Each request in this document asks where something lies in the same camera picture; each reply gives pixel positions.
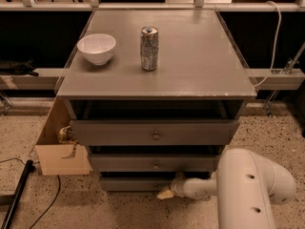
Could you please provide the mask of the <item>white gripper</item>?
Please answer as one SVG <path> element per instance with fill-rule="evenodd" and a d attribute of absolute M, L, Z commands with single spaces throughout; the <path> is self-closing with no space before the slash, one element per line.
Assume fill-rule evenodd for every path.
<path fill-rule="evenodd" d="M 184 184 L 185 184 L 185 175 L 183 172 L 177 172 L 175 174 L 175 179 L 171 183 L 171 189 L 170 188 L 164 188 L 162 191 L 160 191 L 157 194 L 158 199 L 169 199 L 173 198 L 174 196 L 177 197 L 185 197 L 185 190 L 184 190 Z"/>

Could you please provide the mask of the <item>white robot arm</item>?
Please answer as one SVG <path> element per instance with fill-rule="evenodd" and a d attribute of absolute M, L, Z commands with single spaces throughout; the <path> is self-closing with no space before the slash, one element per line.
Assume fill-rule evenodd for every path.
<path fill-rule="evenodd" d="M 217 197 L 219 229 L 276 229 L 274 204 L 294 199 L 296 182 L 283 166 L 252 151 L 234 148 L 219 159 L 216 176 L 176 178 L 159 199 Z"/>

